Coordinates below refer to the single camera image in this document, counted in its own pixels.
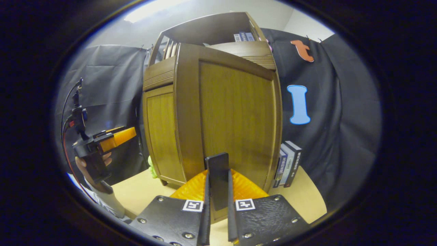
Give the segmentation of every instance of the cabinet leg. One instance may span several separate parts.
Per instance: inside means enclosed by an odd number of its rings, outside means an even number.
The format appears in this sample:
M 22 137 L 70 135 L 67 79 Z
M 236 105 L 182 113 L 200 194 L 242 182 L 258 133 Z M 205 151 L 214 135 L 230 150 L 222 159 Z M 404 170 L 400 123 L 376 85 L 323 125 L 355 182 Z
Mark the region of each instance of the cabinet leg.
M 167 181 L 162 180 L 162 179 L 160 179 L 160 180 L 161 180 L 161 184 L 163 184 L 163 186 L 166 186 L 168 184 Z

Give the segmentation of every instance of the blue foam letter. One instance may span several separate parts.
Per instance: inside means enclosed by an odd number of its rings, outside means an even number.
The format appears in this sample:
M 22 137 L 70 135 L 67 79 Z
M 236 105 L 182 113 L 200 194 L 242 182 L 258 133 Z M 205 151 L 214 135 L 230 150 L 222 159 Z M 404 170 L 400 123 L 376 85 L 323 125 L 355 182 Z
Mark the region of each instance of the blue foam letter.
M 308 91 L 307 88 L 302 85 L 289 85 L 287 91 L 291 93 L 293 100 L 293 116 L 290 118 L 290 122 L 294 125 L 308 124 L 311 119 L 306 112 L 305 94 Z

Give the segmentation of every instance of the red cable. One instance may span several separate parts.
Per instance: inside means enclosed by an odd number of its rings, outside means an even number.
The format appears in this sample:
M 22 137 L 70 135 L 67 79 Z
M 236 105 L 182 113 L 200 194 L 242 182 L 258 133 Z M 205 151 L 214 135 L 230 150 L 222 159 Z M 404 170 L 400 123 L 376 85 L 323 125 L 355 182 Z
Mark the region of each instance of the red cable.
M 71 169 L 71 173 L 74 176 L 74 179 L 76 180 L 76 182 L 79 184 L 79 186 L 82 188 L 83 192 L 85 192 L 85 194 L 95 203 L 97 203 L 96 201 L 94 201 L 94 199 L 88 194 L 88 192 L 84 189 L 84 187 L 82 186 L 82 184 L 79 182 L 79 180 L 76 177 L 76 174 L 73 171 L 73 168 L 71 167 L 71 163 L 70 160 L 68 159 L 68 154 L 67 154 L 67 149 L 65 148 L 65 133 L 62 134 L 62 142 L 64 144 L 64 154 L 67 157 L 67 162 L 68 162 L 68 166 L 70 166 Z

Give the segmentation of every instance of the wooden cabinet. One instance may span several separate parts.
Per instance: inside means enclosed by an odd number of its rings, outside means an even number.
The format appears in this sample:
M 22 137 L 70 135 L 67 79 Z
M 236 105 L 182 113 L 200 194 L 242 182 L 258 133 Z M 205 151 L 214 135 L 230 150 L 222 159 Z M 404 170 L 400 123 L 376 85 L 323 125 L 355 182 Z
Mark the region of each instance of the wooden cabinet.
M 232 42 L 238 30 L 261 41 Z M 164 37 L 164 59 L 155 63 Z M 143 91 L 147 146 L 163 184 L 182 185 L 205 170 L 205 157 L 227 152 L 231 168 L 268 192 L 281 143 L 281 91 L 270 48 L 247 13 L 163 31 Z

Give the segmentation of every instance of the person's arm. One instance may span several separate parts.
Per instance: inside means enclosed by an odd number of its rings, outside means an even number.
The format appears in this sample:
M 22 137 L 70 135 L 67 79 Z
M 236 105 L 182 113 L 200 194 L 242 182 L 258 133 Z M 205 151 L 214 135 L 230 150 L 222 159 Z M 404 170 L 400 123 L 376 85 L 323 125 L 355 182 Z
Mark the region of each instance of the person's arm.
M 110 155 L 111 153 L 108 153 L 102 157 L 105 165 L 109 165 L 111 163 L 112 159 L 109 158 Z M 96 202 L 116 217 L 124 219 L 126 217 L 125 208 L 115 197 L 112 187 L 104 181 L 100 183 L 94 183 L 93 179 L 86 169 L 87 163 L 81 158 L 76 157 L 75 160 L 77 167 L 85 177 L 85 182 L 95 193 L 94 197 L 97 196 L 98 199 L 96 199 Z

